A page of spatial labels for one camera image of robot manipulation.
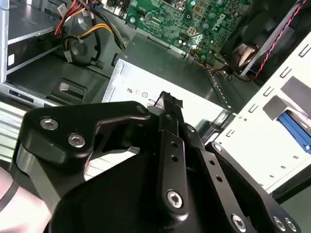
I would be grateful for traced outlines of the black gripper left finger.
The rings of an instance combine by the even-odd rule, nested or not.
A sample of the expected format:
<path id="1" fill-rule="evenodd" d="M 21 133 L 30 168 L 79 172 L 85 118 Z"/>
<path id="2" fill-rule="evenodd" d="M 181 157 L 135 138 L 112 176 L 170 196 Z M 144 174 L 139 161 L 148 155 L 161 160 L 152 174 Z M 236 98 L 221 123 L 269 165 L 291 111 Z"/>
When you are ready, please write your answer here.
<path id="1" fill-rule="evenodd" d="M 54 214 L 71 190 L 135 155 L 184 158 L 184 140 L 162 92 L 136 101 L 39 108 L 22 122 L 14 162 Z"/>

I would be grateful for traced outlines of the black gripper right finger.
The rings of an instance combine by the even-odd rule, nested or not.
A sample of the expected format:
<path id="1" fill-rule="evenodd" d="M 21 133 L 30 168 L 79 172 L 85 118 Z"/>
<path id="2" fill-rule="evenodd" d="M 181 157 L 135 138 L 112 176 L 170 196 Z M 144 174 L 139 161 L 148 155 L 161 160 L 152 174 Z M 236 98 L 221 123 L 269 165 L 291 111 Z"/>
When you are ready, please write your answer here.
<path id="1" fill-rule="evenodd" d="M 218 143 L 204 146 L 198 132 L 184 121 L 182 101 L 170 96 L 170 114 L 186 146 L 186 167 L 194 170 L 203 208 L 220 233 L 299 233 L 296 221 Z"/>

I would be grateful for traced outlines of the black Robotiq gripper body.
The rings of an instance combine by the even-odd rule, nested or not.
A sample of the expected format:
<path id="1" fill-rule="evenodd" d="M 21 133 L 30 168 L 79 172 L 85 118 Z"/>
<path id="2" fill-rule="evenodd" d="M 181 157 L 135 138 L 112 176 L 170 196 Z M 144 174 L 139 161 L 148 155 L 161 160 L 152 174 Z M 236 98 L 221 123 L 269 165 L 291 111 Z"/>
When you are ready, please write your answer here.
<path id="1" fill-rule="evenodd" d="M 231 233 L 209 182 L 184 158 L 135 155 L 68 192 L 51 233 Z"/>

